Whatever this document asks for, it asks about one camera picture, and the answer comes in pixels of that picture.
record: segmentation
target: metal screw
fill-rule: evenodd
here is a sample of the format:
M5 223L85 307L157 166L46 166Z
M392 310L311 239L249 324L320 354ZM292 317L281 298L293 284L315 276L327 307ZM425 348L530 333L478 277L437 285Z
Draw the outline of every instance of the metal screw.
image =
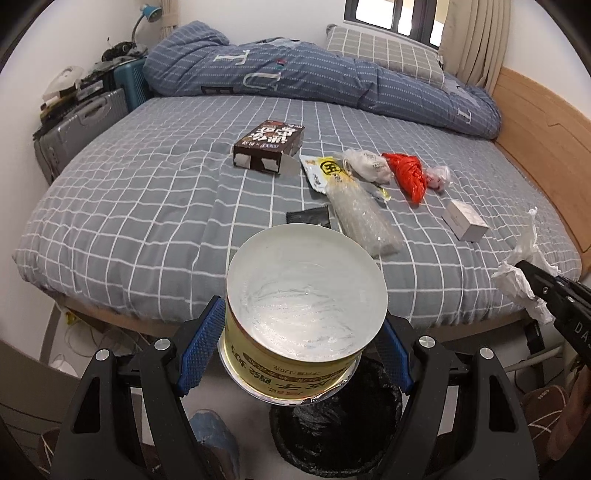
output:
M96 354L95 354L95 358L99 361L102 362L103 360L107 360L109 358L109 351L106 348L103 348L102 350L99 350Z
M433 348L435 346L435 340L433 340L431 337L427 335L419 338L418 342L425 348Z
M487 360L490 360L491 358L494 358L495 353L488 347L483 347L480 349L480 356L482 358L486 358Z
M159 338L154 344L156 350L166 350L170 346L170 340L167 338Z

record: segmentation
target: robotic claw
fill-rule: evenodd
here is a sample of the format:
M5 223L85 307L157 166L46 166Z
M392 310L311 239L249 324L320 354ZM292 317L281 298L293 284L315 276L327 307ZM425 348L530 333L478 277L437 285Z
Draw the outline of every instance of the robotic claw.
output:
M532 289L547 301L556 328L591 365L591 290L520 262ZM143 389L148 421L169 480L217 480L223 473L195 440L180 397L199 384L219 338L223 300L212 298L201 317L184 323L173 338L146 351L116 357L101 350L91 360L72 400L56 446L52 480L152 478L135 431L131 387ZM208 338L209 342L199 339ZM475 355L447 350L419 337L409 322L387 314L376 338L390 377L409 401L375 480L534 480L533 443L514 389L488 348ZM440 461L437 434L448 386L458 385L452 454ZM591 442L588 421L567 455L544 480L585 478L583 449Z

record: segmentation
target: gray suitcase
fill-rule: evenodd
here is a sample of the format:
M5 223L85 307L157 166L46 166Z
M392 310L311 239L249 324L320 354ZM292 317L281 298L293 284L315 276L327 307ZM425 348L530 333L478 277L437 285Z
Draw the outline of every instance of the gray suitcase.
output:
M123 89L103 93L78 106L56 127L34 141L35 156L51 185L92 140L127 115Z

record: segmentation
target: blue gripper pad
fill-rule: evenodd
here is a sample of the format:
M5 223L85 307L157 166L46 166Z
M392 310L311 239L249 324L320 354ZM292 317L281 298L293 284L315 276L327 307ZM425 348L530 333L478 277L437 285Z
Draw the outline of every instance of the blue gripper pad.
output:
M410 376L408 354L388 319L384 321L378 332L375 344L388 378L394 385L399 386L403 393L408 394L414 385Z
M183 395L199 385L203 372L217 347L225 322L226 302L224 299L217 299L181 359L181 376L177 386Z

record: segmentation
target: red plastic bag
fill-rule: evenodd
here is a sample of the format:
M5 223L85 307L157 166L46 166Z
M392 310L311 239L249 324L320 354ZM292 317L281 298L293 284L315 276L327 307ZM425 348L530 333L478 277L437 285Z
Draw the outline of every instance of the red plastic bag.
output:
M421 161L403 153L382 153L382 156L396 175L400 188L410 195L414 203L421 203L427 189Z

